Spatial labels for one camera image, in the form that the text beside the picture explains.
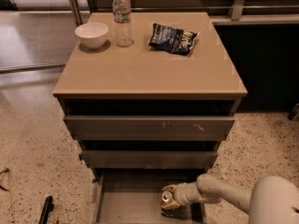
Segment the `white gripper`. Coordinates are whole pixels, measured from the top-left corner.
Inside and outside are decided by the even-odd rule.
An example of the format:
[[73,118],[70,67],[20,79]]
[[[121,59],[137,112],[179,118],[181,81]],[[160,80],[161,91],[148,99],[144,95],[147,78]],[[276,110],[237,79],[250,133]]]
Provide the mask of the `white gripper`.
[[171,203],[163,203],[163,210],[175,210],[180,206],[187,206],[192,203],[198,203],[200,200],[200,193],[195,182],[180,183],[178,185],[168,185],[163,187],[163,191],[174,192],[174,201]]

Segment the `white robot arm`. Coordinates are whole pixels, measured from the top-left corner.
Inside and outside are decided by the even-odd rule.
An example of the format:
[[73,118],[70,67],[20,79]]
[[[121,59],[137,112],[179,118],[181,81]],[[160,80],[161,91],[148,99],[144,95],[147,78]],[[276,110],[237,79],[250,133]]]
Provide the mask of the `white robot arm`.
[[246,213],[249,224],[299,224],[299,188],[276,175],[263,177],[252,190],[245,190],[202,174],[195,182],[163,187],[161,207],[174,210],[221,200]]

